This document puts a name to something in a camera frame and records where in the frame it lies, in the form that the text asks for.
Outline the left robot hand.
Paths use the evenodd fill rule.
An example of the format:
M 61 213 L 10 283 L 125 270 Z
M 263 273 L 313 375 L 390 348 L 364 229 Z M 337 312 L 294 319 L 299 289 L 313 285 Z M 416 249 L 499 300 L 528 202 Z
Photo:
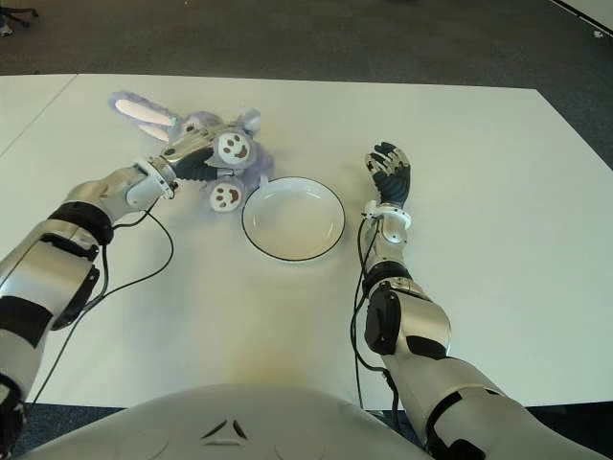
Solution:
M 182 139 L 165 147 L 161 156 L 178 179 L 211 182 L 237 173 L 214 159 L 216 136 L 204 130 L 188 131 Z

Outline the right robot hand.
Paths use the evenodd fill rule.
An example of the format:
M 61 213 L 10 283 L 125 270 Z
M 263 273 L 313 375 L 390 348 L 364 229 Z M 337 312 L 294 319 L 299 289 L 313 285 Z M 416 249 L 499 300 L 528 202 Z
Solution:
M 403 208 L 411 187 L 411 165 L 406 154 L 382 141 L 365 156 L 365 164 L 378 191 L 378 202 Z

